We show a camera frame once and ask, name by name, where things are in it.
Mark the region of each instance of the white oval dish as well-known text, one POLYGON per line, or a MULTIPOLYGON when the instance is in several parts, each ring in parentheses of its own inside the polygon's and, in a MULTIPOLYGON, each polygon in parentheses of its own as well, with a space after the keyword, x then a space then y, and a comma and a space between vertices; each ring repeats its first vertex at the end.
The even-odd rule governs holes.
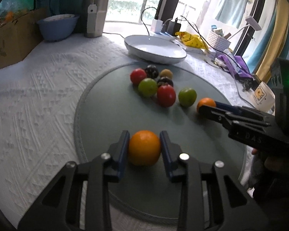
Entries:
POLYGON ((132 35, 124 43, 130 54, 161 64, 176 64, 187 56, 178 45, 154 36, 132 35))

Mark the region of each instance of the yellow fruit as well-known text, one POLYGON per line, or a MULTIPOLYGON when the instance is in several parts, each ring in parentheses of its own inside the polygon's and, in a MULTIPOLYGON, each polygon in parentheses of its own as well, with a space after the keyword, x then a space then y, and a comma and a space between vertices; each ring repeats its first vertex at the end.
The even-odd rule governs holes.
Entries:
POLYGON ((172 79, 173 73, 169 69, 163 69, 160 72, 160 77, 168 77, 169 79, 172 79))
POLYGON ((129 161, 136 166, 152 166, 160 157, 159 137, 148 130, 138 131, 129 141, 129 161))

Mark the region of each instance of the white lamp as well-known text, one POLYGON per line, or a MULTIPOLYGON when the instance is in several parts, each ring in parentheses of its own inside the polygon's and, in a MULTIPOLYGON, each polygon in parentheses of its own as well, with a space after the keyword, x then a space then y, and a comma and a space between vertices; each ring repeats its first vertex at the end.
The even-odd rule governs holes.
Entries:
POLYGON ((237 33, 239 33, 241 30, 243 30, 244 28, 249 27, 249 26, 253 27, 253 29, 254 29, 255 31, 260 31, 260 30, 262 30, 262 28, 261 28, 261 26, 259 25, 259 23, 256 22, 256 20, 255 20, 252 16, 246 17, 246 18, 245 18, 245 21, 247 21, 248 24, 245 25, 244 27, 240 28, 240 29, 238 30, 238 32, 236 32, 234 35, 232 35, 230 38, 228 38, 228 41, 229 41, 231 38, 233 38, 237 33))

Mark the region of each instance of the wall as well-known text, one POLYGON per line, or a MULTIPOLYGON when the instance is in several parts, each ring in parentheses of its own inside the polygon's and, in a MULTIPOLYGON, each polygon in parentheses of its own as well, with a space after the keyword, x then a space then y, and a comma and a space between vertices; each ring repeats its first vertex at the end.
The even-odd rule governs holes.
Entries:
MULTIPOLYGON (((235 34, 237 32, 238 29, 236 29, 235 27, 231 27, 228 26, 222 22, 217 21, 215 18, 213 18, 214 12, 215 12, 215 8, 218 4, 219 0, 211 0, 208 11, 204 17, 203 23, 200 26, 200 33, 206 37, 208 34, 208 31, 211 30, 211 25, 215 24, 217 27, 220 27, 223 29, 224 33, 227 34, 228 32, 230 32, 231 34, 235 34)), ((243 27, 246 25, 246 21, 245 21, 245 17, 248 16, 251 12, 251 9, 253 7, 253 2, 255 0, 252 0, 251 4, 247 4, 246 9, 245 9, 245 13, 241 22, 240 27, 243 27)), ((240 39, 240 34, 236 35, 235 37, 233 37, 231 39, 231 45, 230 48, 234 49, 238 40, 240 39)))

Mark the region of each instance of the person's hand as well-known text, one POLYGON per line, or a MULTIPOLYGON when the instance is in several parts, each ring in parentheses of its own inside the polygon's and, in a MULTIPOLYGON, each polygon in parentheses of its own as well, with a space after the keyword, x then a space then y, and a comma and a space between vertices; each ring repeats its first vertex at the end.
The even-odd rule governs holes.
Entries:
MULTIPOLYGON (((253 148, 251 154, 256 155, 257 153, 258 150, 253 148)), ((270 171, 281 172, 283 165, 287 162, 289 162, 288 157, 267 157, 264 161, 264 166, 270 171)))

